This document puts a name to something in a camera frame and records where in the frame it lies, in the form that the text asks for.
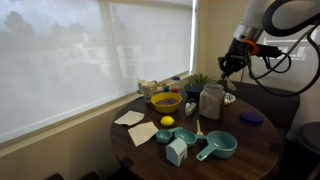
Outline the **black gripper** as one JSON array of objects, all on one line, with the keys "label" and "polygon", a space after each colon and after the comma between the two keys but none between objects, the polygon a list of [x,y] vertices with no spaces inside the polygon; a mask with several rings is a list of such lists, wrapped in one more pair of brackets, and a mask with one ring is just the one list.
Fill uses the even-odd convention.
[{"label": "black gripper", "polygon": [[225,79],[247,65],[248,52],[251,50],[247,42],[233,39],[228,52],[218,58],[219,68],[222,71],[221,78]]}]

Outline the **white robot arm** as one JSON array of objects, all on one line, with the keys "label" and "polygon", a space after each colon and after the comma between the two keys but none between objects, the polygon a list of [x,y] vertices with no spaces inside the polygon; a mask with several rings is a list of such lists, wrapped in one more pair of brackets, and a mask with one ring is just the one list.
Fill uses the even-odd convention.
[{"label": "white robot arm", "polygon": [[320,0],[249,0],[224,57],[219,57],[221,78],[229,77],[247,65],[247,56],[277,58],[274,46],[257,43],[263,32],[276,37],[295,34],[320,20]]}]

